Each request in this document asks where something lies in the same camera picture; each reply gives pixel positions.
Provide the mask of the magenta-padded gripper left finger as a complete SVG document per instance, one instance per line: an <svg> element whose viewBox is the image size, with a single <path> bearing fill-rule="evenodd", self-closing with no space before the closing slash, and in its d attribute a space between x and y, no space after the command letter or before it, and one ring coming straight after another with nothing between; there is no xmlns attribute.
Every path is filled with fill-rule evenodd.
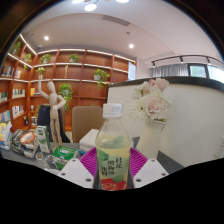
<svg viewBox="0 0 224 224"><path fill-rule="evenodd" d="M84 188L92 189L97 174L97 151L86 152L79 159L71 159L58 176Z"/></svg>

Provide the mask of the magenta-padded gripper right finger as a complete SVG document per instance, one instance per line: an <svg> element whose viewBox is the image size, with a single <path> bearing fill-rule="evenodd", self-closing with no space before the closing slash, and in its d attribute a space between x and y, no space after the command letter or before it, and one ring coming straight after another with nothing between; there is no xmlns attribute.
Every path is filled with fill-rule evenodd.
<svg viewBox="0 0 224 224"><path fill-rule="evenodd" d="M136 189L168 175L155 159L148 159L138 150L130 149L128 188Z"/></svg>

